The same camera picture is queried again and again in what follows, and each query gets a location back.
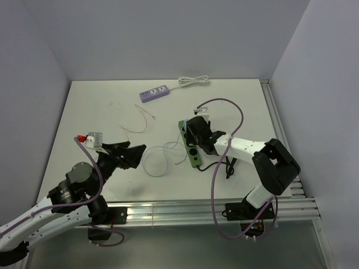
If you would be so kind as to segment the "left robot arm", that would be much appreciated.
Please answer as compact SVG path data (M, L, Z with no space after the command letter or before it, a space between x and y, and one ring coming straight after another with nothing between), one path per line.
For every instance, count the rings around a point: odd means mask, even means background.
M65 179L30 210L1 226L1 266L24 259L40 242L80 225L109 220L110 210L101 195L116 169L136 169L146 145L130 142L104 144L98 159L75 164Z

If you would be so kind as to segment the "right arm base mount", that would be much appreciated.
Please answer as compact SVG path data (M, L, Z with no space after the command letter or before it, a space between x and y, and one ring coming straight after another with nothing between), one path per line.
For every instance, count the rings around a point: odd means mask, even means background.
M227 221L252 221L260 210L264 208L254 208L247 202L226 203L222 216ZM277 215L272 204L270 204L264 212L259 216L253 226L246 232L246 236L257 237L265 232L265 220L273 219Z

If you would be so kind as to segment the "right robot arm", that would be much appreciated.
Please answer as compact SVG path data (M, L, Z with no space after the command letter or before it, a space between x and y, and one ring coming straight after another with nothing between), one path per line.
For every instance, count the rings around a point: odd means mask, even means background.
M210 122L201 116L186 124L186 140L208 155L228 156L253 164L260 183L245 197L243 213L256 218L262 206L274 196L280 196L297 178L301 168L287 148L276 138L268 142L245 140L223 132L213 132Z

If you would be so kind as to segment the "green power strip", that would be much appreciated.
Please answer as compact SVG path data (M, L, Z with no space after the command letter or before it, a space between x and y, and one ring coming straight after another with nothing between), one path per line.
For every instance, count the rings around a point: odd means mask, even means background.
M188 146L187 145L187 131L184 132L183 129L182 129L182 126L183 126L183 120L179 121L178 122L178 127L179 127L179 130L180 130L180 134L181 134L181 137L182 137L182 140L183 140L183 144L185 146L185 149L186 149L186 153L187 153L187 156L188 156L188 159L190 161L190 164L191 164L191 167L192 168L199 168L202 166L202 159L200 157L200 154L199 154L199 151L197 149L197 146Z

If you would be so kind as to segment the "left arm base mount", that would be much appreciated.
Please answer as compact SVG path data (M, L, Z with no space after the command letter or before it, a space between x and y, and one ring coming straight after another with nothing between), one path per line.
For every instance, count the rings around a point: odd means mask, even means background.
M86 224L89 243L98 247L115 247L122 244L125 241L125 235L114 229L114 226L124 225L126 220L127 207L110 207L105 215L99 215L91 223ZM112 234L121 236L121 240L105 244Z

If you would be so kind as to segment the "blue USB charger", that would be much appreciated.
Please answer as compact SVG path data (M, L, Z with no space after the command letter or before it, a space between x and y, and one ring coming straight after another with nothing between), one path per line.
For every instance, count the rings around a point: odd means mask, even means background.
M183 126L182 126L182 129L183 129L184 132L187 131L187 123L188 123L188 119L184 119L183 120Z

